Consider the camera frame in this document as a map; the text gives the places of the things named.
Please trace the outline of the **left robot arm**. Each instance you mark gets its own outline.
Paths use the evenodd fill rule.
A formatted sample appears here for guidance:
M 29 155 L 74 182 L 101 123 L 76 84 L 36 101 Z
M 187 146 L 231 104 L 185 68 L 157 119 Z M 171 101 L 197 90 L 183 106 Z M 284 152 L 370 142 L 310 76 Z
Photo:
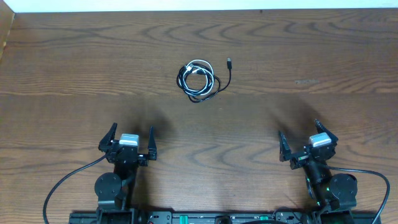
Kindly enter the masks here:
M 117 123 L 99 142 L 98 149 L 114 165 L 112 172 L 98 177 L 95 193 L 98 196 L 97 223 L 147 223 L 148 213 L 131 206 L 132 193 L 139 167 L 157 159 L 154 129 L 149 130 L 147 153 L 139 152 L 139 136 L 122 134 L 115 138 Z

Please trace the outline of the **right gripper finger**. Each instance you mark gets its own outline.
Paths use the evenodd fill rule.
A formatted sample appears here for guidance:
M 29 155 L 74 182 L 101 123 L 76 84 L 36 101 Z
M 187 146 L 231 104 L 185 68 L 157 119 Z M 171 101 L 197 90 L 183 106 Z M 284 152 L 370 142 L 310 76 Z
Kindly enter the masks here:
M 336 144 L 338 142 L 338 138 L 331 131 L 329 131 L 324 125 L 322 125 L 322 123 L 318 119 L 315 119 L 314 122 L 318 134 L 327 133 L 327 135 L 329 135 L 329 137 L 331 138 L 330 144 Z
M 286 136 L 281 131 L 278 132 L 278 135 L 280 146 L 279 160 L 281 162 L 289 161 L 292 158 L 292 151 L 289 147 Z

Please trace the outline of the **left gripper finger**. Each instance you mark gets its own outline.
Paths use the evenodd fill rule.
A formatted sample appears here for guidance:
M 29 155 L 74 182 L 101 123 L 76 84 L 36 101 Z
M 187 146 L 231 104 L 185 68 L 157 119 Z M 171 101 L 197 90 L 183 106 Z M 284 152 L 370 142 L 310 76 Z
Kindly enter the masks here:
M 116 134 L 118 124 L 113 123 L 109 131 L 105 134 L 102 140 L 99 142 L 98 149 L 101 152 L 108 152 L 113 146 L 113 140 Z
M 151 126 L 149 130 L 149 142 L 148 142 L 148 160 L 157 160 L 157 146 L 154 137 L 154 128 Z

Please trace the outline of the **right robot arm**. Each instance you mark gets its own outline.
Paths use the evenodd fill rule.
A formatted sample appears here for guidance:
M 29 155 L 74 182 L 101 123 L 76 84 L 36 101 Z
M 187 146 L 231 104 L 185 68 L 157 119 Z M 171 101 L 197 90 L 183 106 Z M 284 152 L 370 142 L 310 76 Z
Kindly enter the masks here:
M 279 132 L 279 160 L 290 162 L 292 170 L 302 168 L 308 194 L 318 207 L 307 215 L 307 223 L 353 223 L 351 209 L 356 206 L 358 181 L 347 173 L 332 174 L 326 161 L 335 154 L 338 138 L 319 120 L 315 120 L 317 134 L 299 152 L 292 152 L 286 136 Z

